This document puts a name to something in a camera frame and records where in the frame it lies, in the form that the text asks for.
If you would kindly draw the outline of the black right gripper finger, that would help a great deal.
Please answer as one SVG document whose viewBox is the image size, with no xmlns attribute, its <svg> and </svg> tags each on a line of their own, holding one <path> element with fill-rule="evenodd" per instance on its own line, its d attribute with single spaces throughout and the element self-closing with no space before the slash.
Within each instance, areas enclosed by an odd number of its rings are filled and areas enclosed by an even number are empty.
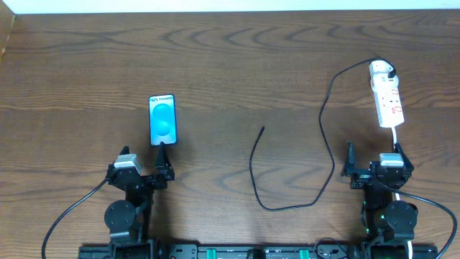
<svg viewBox="0 0 460 259">
<path fill-rule="evenodd" d="M 355 168 L 355 152 L 354 145 L 351 140 L 347 141 L 347 154 L 344 162 L 345 169 Z"/>
<path fill-rule="evenodd" d="M 396 142 L 394 144 L 394 153 L 400 154 L 402 161 L 404 162 L 404 165 L 412 165 L 406 154 L 404 153 L 400 143 Z"/>
</svg>

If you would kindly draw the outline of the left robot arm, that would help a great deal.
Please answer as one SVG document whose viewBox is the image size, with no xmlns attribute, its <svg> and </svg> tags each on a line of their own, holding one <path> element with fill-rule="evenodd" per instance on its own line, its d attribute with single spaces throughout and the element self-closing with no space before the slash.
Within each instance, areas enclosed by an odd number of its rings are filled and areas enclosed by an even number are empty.
<svg viewBox="0 0 460 259">
<path fill-rule="evenodd" d="M 108 165 L 106 181 L 125 193 L 123 200 L 108 206 L 104 221 L 109 228 L 109 253 L 112 258 L 169 258 L 165 244 L 150 237 L 153 194 L 167 188 L 175 179 L 165 143 L 158 145 L 156 172 L 143 176 L 137 155 L 123 147 L 116 160 Z"/>
</svg>

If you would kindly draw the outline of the blue screen smartphone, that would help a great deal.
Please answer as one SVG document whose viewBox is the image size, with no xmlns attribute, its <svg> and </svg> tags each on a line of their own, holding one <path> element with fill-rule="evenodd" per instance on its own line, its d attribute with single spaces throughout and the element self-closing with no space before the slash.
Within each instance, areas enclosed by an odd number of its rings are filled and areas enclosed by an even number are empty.
<svg viewBox="0 0 460 259">
<path fill-rule="evenodd" d="M 165 94 L 149 97 L 149 139 L 151 146 L 177 142 L 175 97 Z"/>
</svg>

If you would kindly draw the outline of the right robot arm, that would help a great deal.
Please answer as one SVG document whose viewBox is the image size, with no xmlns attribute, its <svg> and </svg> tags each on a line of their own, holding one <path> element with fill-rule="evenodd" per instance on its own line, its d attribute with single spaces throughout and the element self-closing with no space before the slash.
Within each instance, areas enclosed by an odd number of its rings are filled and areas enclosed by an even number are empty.
<svg viewBox="0 0 460 259">
<path fill-rule="evenodd" d="M 414 171 L 413 164 L 395 144 L 391 153 L 382 153 L 367 169 L 356 167 L 354 146 L 347 142 L 343 176 L 350 188 L 364 191 L 361 217 L 367 229 L 365 241 L 353 249 L 353 258 L 408 258 L 408 242 L 415 237 L 418 208 L 393 194 L 404 186 Z"/>
</svg>

